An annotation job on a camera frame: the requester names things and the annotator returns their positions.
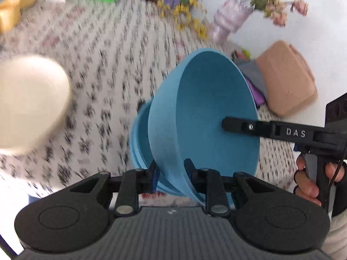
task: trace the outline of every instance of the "silver screw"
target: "silver screw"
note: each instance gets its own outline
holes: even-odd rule
[[[117,207],[116,211],[117,213],[124,215],[124,214],[130,214],[134,210],[130,205],[121,205]]]
[[[222,204],[216,204],[211,207],[211,211],[216,214],[224,214],[228,212],[228,208]]]

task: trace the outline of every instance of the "sleeve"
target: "sleeve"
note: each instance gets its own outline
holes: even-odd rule
[[[347,260],[347,210],[332,218],[322,250],[334,260]]]

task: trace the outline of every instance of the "stacked blue bowl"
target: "stacked blue bowl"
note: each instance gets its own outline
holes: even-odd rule
[[[197,193],[185,171],[185,159],[223,176],[256,171],[260,139],[225,132],[221,122],[226,116],[257,119],[248,84],[222,53],[196,50],[140,109],[131,132],[134,166],[148,168],[154,159],[161,170],[158,190],[204,204],[204,195]]]

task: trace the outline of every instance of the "tool handle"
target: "tool handle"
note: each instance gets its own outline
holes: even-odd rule
[[[326,175],[325,166],[331,162],[332,159],[311,153],[303,154],[303,158],[305,160],[306,175],[319,189],[317,199],[322,203],[323,208],[326,209],[328,207],[328,212],[331,212],[334,207],[336,186],[332,185],[329,193],[330,180]]]

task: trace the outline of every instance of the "human hand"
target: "human hand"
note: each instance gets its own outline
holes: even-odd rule
[[[322,203],[316,198],[319,194],[319,189],[317,185],[306,176],[305,161],[302,155],[300,155],[296,160],[296,165],[298,166],[298,171],[294,175],[294,180],[298,186],[294,189],[294,193],[304,199],[312,201],[313,203],[321,206]],[[326,165],[325,172],[330,180],[332,179],[336,168],[337,164],[328,163]],[[339,173],[336,176],[335,182],[341,181],[344,175],[345,168],[342,166]]]

